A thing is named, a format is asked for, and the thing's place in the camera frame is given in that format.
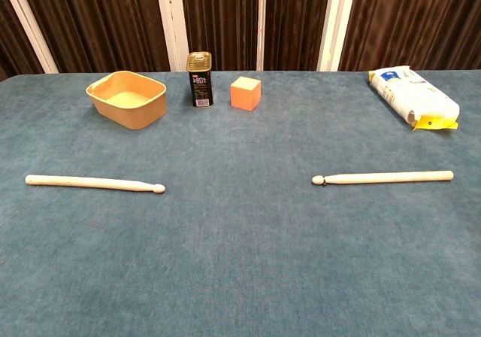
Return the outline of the wooden drumstick with dark ring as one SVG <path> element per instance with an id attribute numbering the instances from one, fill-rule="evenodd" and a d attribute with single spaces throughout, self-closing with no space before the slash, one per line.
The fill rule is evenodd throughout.
<path id="1" fill-rule="evenodd" d="M 423 172 L 386 172 L 386 173 L 361 173 L 361 174 L 338 174 L 312 177 L 311 182 L 315 185 L 326 184 L 382 184 L 424 181 L 451 181 L 454 173 L 449 170 L 423 171 Z"/>

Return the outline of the plain wooden drumstick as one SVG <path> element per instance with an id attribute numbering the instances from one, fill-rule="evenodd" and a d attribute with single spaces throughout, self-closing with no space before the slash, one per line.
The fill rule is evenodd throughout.
<path id="1" fill-rule="evenodd" d="M 141 181 L 128 181 L 111 178 L 86 178 L 57 175 L 27 175 L 25 182 L 29 185 L 47 185 L 61 187 L 88 187 L 112 190 L 127 190 L 135 192 L 164 193 L 166 187 L 162 184 L 148 184 Z"/>

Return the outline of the orange cube block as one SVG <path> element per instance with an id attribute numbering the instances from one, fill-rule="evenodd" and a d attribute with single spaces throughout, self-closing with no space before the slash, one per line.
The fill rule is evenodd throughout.
<path id="1" fill-rule="evenodd" d="M 233 108 L 252 111 L 262 97 L 262 82 L 250 77 L 239 77 L 230 86 L 230 100 Z"/>

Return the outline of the black and gold tin can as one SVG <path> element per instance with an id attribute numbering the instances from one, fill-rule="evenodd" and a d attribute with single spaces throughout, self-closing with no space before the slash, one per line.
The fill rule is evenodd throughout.
<path id="1" fill-rule="evenodd" d="M 192 52 L 187 57 L 186 69 L 189 72 L 192 104 L 196 108 L 213 106 L 211 67 L 211 53 L 207 51 Z"/>

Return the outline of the kraft paper food bowl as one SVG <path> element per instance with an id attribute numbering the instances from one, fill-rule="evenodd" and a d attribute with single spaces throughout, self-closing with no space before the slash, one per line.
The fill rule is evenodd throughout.
<path id="1" fill-rule="evenodd" d="M 100 115 L 128 129 L 143 129 L 163 117 L 166 92 L 162 82 L 132 71 L 115 71 L 86 88 Z"/>

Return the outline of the white and yellow packaged bag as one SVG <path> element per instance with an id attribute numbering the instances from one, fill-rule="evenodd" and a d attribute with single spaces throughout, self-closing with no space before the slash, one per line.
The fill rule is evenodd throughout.
<path id="1" fill-rule="evenodd" d="M 459 105 L 410 66 L 369 71 L 368 82 L 414 130 L 458 128 Z"/>

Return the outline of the dark brown curtain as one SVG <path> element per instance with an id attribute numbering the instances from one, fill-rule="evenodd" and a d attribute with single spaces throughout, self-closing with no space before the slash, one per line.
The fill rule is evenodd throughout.
<path id="1" fill-rule="evenodd" d="M 62 73 L 170 71 L 159 0 L 26 0 Z M 317 66 L 328 0 L 265 0 L 265 70 Z M 253 70 L 260 0 L 181 0 L 191 51 Z M 481 0 L 352 0 L 339 68 L 481 69 Z"/>

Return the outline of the white frame post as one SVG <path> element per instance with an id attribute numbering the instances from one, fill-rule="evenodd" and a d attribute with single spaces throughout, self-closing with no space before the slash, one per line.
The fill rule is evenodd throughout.
<path id="1" fill-rule="evenodd" d="M 353 0 L 328 0 L 317 71 L 338 71 Z"/>
<path id="2" fill-rule="evenodd" d="M 9 0 L 35 55 L 46 74 L 58 74 L 56 62 L 38 25 L 28 0 Z"/>
<path id="3" fill-rule="evenodd" d="M 183 0 L 158 0 L 168 61 L 172 71 L 185 71 L 189 45 Z"/>
<path id="4" fill-rule="evenodd" d="M 257 26 L 257 44 L 256 44 L 256 70 L 264 70 L 265 59 L 265 15 L 266 1 L 258 0 L 258 26 Z"/>

